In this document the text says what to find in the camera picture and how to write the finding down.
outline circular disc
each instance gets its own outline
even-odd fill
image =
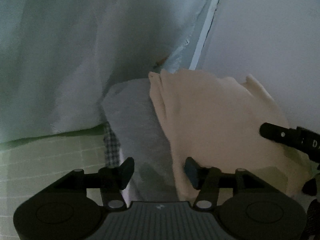
[[[281,193],[239,193],[219,210],[228,233],[245,240],[295,239],[306,225],[306,214]]]
[[[207,200],[200,200],[196,203],[196,206],[201,209],[207,209],[207,208],[212,207],[212,203]]]
[[[123,205],[124,203],[121,200],[111,200],[108,203],[110,208],[121,208]]]
[[[100,207],[82,194],[42,193],[18,207],[13,223],[22,240],[79,240],[91,235],[101,219]]]

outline light blue fabric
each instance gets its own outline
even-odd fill
[[[149,97],[149,79],[114,85],[103,100],[106,118],[118,137],[123,159],[133,157],[132,177],[139,200],[178,201],[170,144]]]

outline folded towel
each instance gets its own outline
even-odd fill
[[[192,203],[198,194],[183,171],[190,156],[201,166],[226,173],[247,169],[289,196],[311,178],[306,154],[259,135],[264,122],[287,128],[289,124],[253,76],[239,84],[231,77],[181,69],[175,74],[150,73],[149,79],[150,97],[170,142],[180,200]]]
[[[121,157],[135,161],[131,188],[140,201],[177,201],[170,145],[149,97],[147,78],[111,87],[102,107],[121,144]]]

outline checkered cloth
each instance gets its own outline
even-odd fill
[[[309,196],[317,195],[317,183],[313,178],[306,182],[302,192]],[[310,236],[315,236],[313,240],[320,240],[320,202],[316,199],[311,202],[307,212],[307,225],[300,240],[308,240]]]
[[[103,142],[106,147],[104,157],[107,167],[118,167],[120,164],[120,142],[108,122],[104,126]]]

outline white trim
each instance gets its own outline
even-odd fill
[[[86,168],[91,168],[91,167],[94,167],[94,166],[102,166],[102,165],[105,165],[105,164],[104,163],[100,163],[100,164],[82,166],[79,169],[86,169]],[[40,177],[45,177],[45,176],[50,176],[50,175],[57,175],[57,174],[61,174],[61,173],[66,173],[67,174],[67,173],[69,173],[71,171],[73,171],[73,169],[65,170],[65,171],[56,171],[56,172],[51,172],[51,173],[46,173],[46,174],[39,174],[39,175],[29,176],[29,177],[18,177],[18,178],[13,178],[13,179],[2,179],[2,180],[0,180],[0,182],[8,182],[8,181],[21,180],[21,179],[34,179],[34,178],[40,178]]]
[[[17,196],[17,197],[0,197],[0,199],[7,199],[7,198],[31,198],[34,195],[27,195],[27,196]]]
[[[0,236],[4,236],[4,237],[14,237],[14,238],[20,239],[18,236],[7,236],[7,235],[0,235]]]
[[[201,30],[201,33],[200,33],[200,37],[199,37],[199,40],[198,40],[198,43],[197,43],[197,46],[196,46],[196,50],[193,54],[193,57],[192,57],[192,61],[191,61],[191,64],[190,64],[190,67],[189,69],[190,70],[195,70],[196,67],[197,67],[197,64],[198,64],[198,61],[199,61],[199,58],[200,58],[200,55],[201,55],[201,51],[202,51],[202,48],[204,46],[204,42],[207,38],[207,34],[210,30],[210,27],[211,27],[211,23],[212,23],[212,19],[213,19],[213,15],[215,13],[215,10],[217,8],[217,4],[218,4],[219,0],[211,0],[211,3],[210,3],[210,7],[209,7],[209,10],[208,10],[208,14],[207,14],[207,17],[204,21],[204,24],[203,24],[203,27],[202,27],[202,30]]]

